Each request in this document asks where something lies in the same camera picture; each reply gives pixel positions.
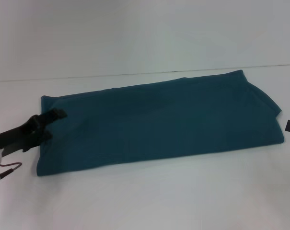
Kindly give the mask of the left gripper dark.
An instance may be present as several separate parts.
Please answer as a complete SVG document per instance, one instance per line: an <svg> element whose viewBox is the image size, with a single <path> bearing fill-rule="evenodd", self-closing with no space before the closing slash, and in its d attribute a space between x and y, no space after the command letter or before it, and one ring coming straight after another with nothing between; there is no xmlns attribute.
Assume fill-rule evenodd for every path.
<svg viewBox="0 0 290 230"><path fill-rule="evenodd" d="M67 117L63 109L52 109L41 115L34 115L23 125L0 133L0 149L2 156L8 156L16 151L28 151L52 139L52 134L46 130L48 124Z"/></svg>

